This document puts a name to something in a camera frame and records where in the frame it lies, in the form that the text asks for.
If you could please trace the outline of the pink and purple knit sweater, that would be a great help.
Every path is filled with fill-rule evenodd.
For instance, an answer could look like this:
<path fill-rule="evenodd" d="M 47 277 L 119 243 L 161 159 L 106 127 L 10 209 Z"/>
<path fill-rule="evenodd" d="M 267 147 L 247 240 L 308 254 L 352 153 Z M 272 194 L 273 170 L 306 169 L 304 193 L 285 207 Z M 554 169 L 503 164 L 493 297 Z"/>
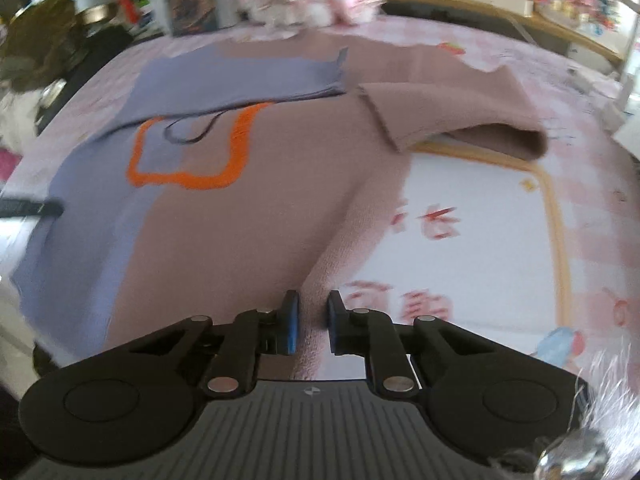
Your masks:
<path fill-rule="evenodd" d="M 326 297 L 392 225 L 411 149 L 441 134 L 524 160 L 548 148 L 510 70 L 433 46 L 305 32 L 158 58 L 50 184 L 62 214 L 12 276 L 36 343 L 66 365 L 294 289 L 298 349 L 260 374 L 314 378 Z"/>

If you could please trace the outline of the pink checkered table mat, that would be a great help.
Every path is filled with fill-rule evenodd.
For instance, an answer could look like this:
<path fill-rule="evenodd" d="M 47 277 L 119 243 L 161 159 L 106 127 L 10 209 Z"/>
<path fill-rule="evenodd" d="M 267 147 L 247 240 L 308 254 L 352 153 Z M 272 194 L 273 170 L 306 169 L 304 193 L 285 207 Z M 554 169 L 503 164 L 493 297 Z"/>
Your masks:
<path fill-rule="evenodd" d="M 535 160 L 446 134 L 416 144 L 392 225 L 347 282 L 332 289 L 346 306 L 379 310 L 402 324 L 433 315 L 570 372 L 585 373 L 602 350 L 624 352 L 637 366 L 639 187 L 629 155 L 598 118 L 616 83 L 592 74 L 594 90 L 582 94 L 570 85 L 575 64 L 566 58 L 457 25 L 382 18 L 320 32 L 433 46 L 484 72 L 505 67 L 532 102 L 548 140 L 546 154 Z M 152 40 L 124 52 L 34 143 L 10 191 L 50 197 L 66 157 L 111 122 L 142 70 L 158 58 L 221 41 L 304 33 L 246 26 Z M 1 228 L 1 289 L 26 323 L 12 276 L 38 222 L 12 220 Z M 310 379 L 363 375 L 362 359 L 336 358 L 327 333 L 326 341 Z"/>

